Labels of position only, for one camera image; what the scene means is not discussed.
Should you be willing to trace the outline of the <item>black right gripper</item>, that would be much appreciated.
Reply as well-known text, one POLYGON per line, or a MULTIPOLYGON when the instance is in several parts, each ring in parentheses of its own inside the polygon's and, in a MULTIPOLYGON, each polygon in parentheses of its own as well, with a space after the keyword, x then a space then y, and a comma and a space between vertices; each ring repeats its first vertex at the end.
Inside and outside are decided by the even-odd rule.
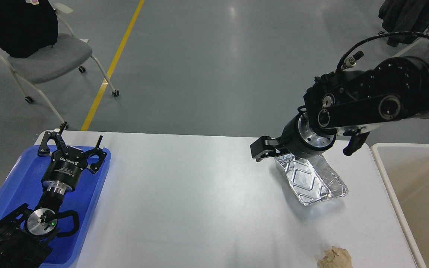
MULTIPOLYGON (((370 132, 362 133, 360 130, 352 133, 349 144, 343 149, 343 154, 352 156, 362 148, 370 132)), ((297 114, 289 121, 280 138, 261 136, 250 145, 251 158, 257 162, 270 157, 279 157, 293 154, 298 158, 312 158, 323 154, 333 147, 335 135, 322 136, 317 134, 310 125, 307 114, 297 114)))

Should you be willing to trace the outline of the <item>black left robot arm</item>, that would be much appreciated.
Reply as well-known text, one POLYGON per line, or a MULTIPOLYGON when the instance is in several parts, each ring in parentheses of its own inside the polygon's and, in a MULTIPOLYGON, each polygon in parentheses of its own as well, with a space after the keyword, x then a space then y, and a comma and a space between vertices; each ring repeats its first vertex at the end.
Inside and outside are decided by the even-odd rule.
POLYGON ((0 189, 0 268, 68 267, 80 253, 110 153, 67 145, 61 129, 24 151, 0 189))

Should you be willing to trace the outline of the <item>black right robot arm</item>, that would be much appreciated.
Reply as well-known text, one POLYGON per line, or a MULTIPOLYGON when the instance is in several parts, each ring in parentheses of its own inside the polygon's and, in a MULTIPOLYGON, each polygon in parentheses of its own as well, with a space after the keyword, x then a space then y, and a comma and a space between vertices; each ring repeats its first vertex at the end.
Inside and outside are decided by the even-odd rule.
POLYGON ((392 32, 359 41, 340 58, 335 71, 315 77, 281 136, 261 136, 250 145, 252 158, 257 162, 285 154, 312 158, 329 150, 339 135, 350 137, 343 153, 351 156, 379 124, 429 119, 429 55, 391 57, 367 71, 351 70, 363 56, 354 49, 390 36, 429 40, 422 32, 392 32))

